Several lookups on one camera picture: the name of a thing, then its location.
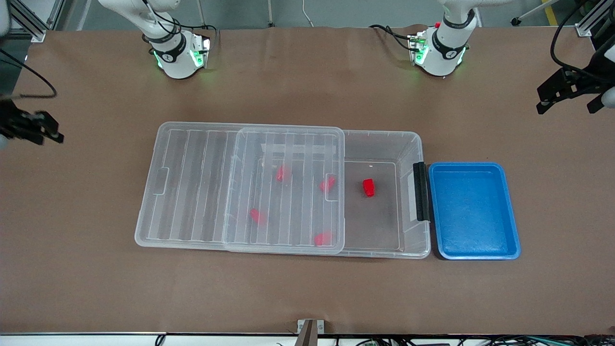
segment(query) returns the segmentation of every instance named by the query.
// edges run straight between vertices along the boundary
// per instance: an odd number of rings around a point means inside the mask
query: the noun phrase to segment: yellow tape
[[[551,6],[545,7],[544,13],[547,14],[547,20],[549,21],[549,25],[557,26],[557,19],[555,19],[555,13],[553,13],[553,8],[551,8]]]

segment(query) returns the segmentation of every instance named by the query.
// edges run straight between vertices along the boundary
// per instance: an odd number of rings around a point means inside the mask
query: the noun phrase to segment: black handle
[[[429,221],[429,201],[427,200],[427,167],[424,162],[412,165],[415,172],[416,217],[419,221]]]

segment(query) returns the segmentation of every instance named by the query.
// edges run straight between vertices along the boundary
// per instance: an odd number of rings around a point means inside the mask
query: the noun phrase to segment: table surface
[[[413,32],[420,27],[406,28]],[[137,31],[49,32],[28,64],[58,89],[22,100],[62,145],[0,153],[0,330],[612,333],[615,114],[581,97],[536,113],[557,66],[553,28],[479,28],[449,77],[412,67],[370,29],[222,31],[209,67],[172,80]],[[570,28],[560,58],[584,66]],[[45,92],[22,73],[17,90]],[[165,121],[414,131],[427,163],[506,170],[522,254],[513,261],[259,255],[137,246]]]

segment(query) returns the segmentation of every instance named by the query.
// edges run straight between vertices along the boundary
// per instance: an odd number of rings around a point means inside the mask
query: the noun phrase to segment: translucent plastic lid
[[[337,254],[344,134],[336,127],[165,123],[135,240],[141,246]]]
[[[246,127],[236,136],[224,247],[337,254],[344,248],[344,133]]]

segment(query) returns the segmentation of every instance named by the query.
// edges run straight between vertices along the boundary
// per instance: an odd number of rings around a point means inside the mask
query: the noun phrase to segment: blue tray
[[[521,247],[504,170],[497,163],[429,168],[435,234],[450,260],[512,260]]]

